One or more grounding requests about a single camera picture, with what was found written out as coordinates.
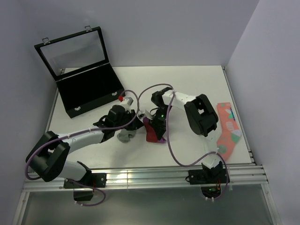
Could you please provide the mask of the grey-green ankle sock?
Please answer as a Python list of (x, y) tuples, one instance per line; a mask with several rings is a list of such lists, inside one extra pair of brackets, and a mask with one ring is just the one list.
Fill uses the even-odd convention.
[(130, 140), (132, 138), (135, 137), (136, 131), (130, 131), (130, 130), (121, 130), (118, 134), (117, 134), (117, 139), (122, 142), (122, 143), (128, 143), (130, 142)]

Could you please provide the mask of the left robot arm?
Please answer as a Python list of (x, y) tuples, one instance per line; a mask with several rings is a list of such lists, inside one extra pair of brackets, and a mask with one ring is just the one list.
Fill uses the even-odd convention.
[(114, 137), (116, 131), (132, 137), (141, 127), (143, 123), (133, 109), (115, 105), (86, 130), (65, 135), (44, 133), (26, 157), (25, 168), (31, 168), (45, 182), (60, 177), (86, 187), (93, 182), (91, 169), (80, 161), (68, 161), (68, 155), (89, 145), (104, 143)]

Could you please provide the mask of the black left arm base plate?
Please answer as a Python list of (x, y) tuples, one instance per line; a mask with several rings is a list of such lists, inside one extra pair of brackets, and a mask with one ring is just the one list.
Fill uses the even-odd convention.
[[(106, 173), (90, 173), (85, 175), (81, 180), (77, 182), (89, 187), (104, 188), (106, 186), (106, 177)], [(65, 189), (83, 188), (83, 186), (75, 184), (70, 179), (64, 181), (63, 187)]]

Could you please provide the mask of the maroon sock with orange cuff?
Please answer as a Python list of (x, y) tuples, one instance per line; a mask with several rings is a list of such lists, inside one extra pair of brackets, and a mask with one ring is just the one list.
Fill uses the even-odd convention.
[(146, 129), (146, 141), (150, 143), (159, 143), (159, 144), (166, 143), (166, 139), (164, 137), (162, 137), (160, 140), (157, 138), (154, 128), (150, 126), (149, 121), (150, 120), (147, 117), (144, 117), (142, 120)]

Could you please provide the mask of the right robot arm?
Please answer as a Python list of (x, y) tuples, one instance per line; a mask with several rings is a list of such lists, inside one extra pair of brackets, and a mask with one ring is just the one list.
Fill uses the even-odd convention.
[[(169, 152), (179, 166), (191, 167), (202, 161), (204, 180), (209, 183), (214, 182), (223, 170), (225, 161), (217, 153), (215, 130), (217, 128), (218, 116), (208, 97), (204, 94), (190, 96), (167, 87), (153, 93), (151, 101), (158, 109), (154, 117), (144, 123), (147, 131), (147, 141), (161, 141), (163, 140), (163, 135), (166, 135)], [(203, 140), (205, 154), (189, 165), (181, 164), (176, 159), (171, 148), (168, 122), (169, 113), (173, 107), (181, 109), (186, 113), (191, 130)]]

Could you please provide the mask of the black display case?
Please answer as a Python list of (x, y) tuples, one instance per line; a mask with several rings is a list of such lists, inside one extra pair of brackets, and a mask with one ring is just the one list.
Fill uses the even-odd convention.
[(124, 96), (124, 87), (110, 64), (100, 27), (34, 46), (58, 88), (70, 118)]

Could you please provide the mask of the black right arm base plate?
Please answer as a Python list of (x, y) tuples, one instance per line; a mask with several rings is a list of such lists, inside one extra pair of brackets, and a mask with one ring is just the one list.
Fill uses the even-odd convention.
[(211, 172), (205, 170), (189, 170), (186, 181), (191, 185), (203, 185), (203, 184), (225, 184), (230, 181), (225, 170), (221, 170), (217, 175), (213, 175)]

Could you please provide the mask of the aluminium frame rail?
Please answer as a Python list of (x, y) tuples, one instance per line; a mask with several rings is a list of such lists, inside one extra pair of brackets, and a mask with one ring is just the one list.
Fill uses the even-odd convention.
[[(230, 185), (268, 184), (263, 166), (230, 167)], [(106, 185), (102, 190), (183, 188), (191, 187), (185, 180), (188, 169), (183, 167), (157, 167), (146, 169), (110, 169), (94, 170), (94, 173), (106, 173)], [(56, 178), (50, 182), (26, 180), (22, 192), (71, 191), (63, 187), (64, 179)]]

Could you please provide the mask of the pink patterned sock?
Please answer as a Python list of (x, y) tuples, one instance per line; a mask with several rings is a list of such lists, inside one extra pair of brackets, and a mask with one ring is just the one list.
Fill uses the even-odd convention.
[(218, 103), (217, 112), (222, 130), (217, 140), (217, 152), (226, 161), (232, 155), (236, 144), (242, 136), (242, 131), (237, 124), (232, 106), (229, 102)]

